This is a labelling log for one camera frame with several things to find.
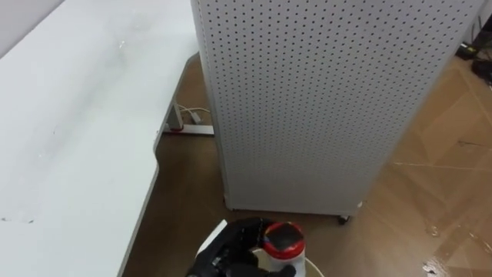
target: cord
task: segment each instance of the cord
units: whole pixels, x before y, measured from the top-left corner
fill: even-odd
[[[192,111],[202,111],[202,112],[208,112],[210,113],[210,110],[207,110],[206,108],[186,108],[183,105],[178,105],[180,108],[181,112],[192,112]]]
[[[180,112],[188,112],[190,114],[191,120],[193,121],[193,123],[195,125],[200,125],[203,122],[200,115],[198,115],[198,113],[196,111],[202,111],[202,112],[210,113],[210,111],[207,110],[206,108],[186,108],[183,105],[179,105],[179,104],[178,104],[178,107],[179,107]]]

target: white wall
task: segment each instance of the white wall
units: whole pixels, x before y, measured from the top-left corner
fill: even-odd
[[[482,18],[482,24],[485,25],[485,22],[489,19],[490,15],[492,15],[492,0],[481,0],[484,1],[484,6],[481,9],[480,12],[480,17]],[[470,26],[468,31],[466,32],[463,41],[471,43],[471,29],[474,27],[474,38],[477,37],[478,33],[480,32],[480,27],[478,23],[478,17],[475,19],[475,26]]]
[[[63,0],[0,0],[0,58]]]

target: desk leg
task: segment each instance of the desk leg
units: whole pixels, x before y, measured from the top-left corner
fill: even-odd
[[[179,111],[179,106],[176,101],[173,101],[171,111],[169,111],[168,126],[173,132],[181,131],[184,126],[183,118],[181,117],[181,112]]]

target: caster wheel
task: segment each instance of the caster wheel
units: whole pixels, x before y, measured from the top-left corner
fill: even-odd
[[[337,216],[337,220],[339,225],[345,225],[351,220],[351,217],[347,215],[339,215]]]

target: scratch mark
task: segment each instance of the scratch mark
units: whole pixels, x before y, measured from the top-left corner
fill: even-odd
[[[475,170],[482,172],[492,172],[490,169],[476,169],[476,168],[461,168],[456,166],[445,166],[445,165],[425,165],[425,164],[413,164],[406,162],[393,162],[394,165],[409,165],[409,166],[422,166],[422,167],[432,167],[436,169],[460,169],[460,170]]]
[[[458,145],[461,146],[461,147],[464,147],[464,146],[477,146],[477,147],[483,147],[483,148],[485,148],[487,150],[491,150],[486,145],[481,145],[481,144],[474,143],[474,142],[458,141]]]

